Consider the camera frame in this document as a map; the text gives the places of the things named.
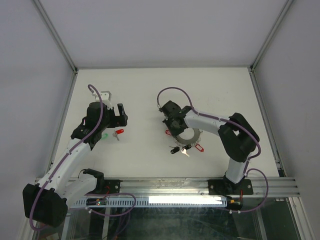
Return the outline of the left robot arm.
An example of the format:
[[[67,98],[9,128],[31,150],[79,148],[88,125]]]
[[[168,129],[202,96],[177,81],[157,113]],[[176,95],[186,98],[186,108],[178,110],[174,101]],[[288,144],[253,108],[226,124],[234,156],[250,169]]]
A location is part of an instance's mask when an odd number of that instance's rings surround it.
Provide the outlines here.
[[[128,116],[123,104],[117,104],[119,114],[104,103],[92,102],[80,125],[75,128],[58,162],[36,184],[28,183],[23,191],[25,216],[30,226],[37,221],[46,226],[58,227],[66,218],[68,209],[87,193],[110,193],[104,173],[86,168],[83,175],[71,184],[69,178],[76,167],[94,149],[106,129],[125,127]]]

